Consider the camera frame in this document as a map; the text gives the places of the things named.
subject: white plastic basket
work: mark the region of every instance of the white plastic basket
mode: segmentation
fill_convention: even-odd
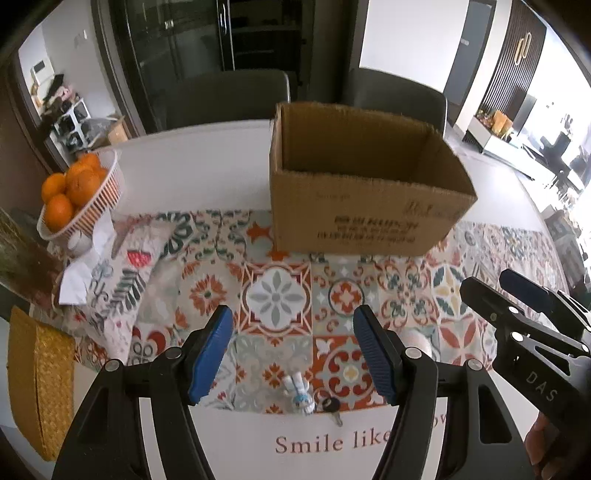
[[[92,238],[92,230],[95,227],[96,221],[105,212],[107,207],[114,210],[125,192],[125,180],[119,167],[120,154],[121,152],[116,148],[104,148],[98,152],[100,164],[108,168],[109,173],[90,201],[59,232],[52,233],[45,225],[43,220],[45,206],[43,206],[41,215],[37,221],[37,231],[43,240],[48,240],[66,247],[70,236],[76,230],[80,230]]]

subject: small figurine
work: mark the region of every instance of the small figurine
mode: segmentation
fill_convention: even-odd
[[[314,413],[316,403],[312,395],[308,393],[310,382],[301,376],[301,372],[296,372],[293,375],[286,375],[283,377],[283,386],[285,387],[284,394],[287,397],[292,397],[295,410],[300,410],[303,415],[311,415]]]

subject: yellow woven basket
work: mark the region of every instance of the yellow woven basket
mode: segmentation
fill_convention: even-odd
[[[44,460],[57,459],[72,423],[74,339],[13,307],[8,394],[14,422]]]

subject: slatted wall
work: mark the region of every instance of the slatted wall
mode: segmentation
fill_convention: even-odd
[[[515,65],[515,51],[520,38],[531,32],[527,58]],[[540,61],[546,27],[521,0],[513,0],[511,16],[499,60],[480,108],[484,111],[501,110],[514,120],[521,107],[531,79]]]

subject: shelf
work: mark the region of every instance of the shelf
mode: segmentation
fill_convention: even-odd
[[[258,54],[270,54],[275,53],[275,50],[245,50],[245,51],[235,51],[234,56],[239,57],[240,55],[258,55]]]
[[[301,28],[297,25],[259,25],[257,27],[239,27],[233,28],[232,34],[258,33],[258,32],[296,32]]]

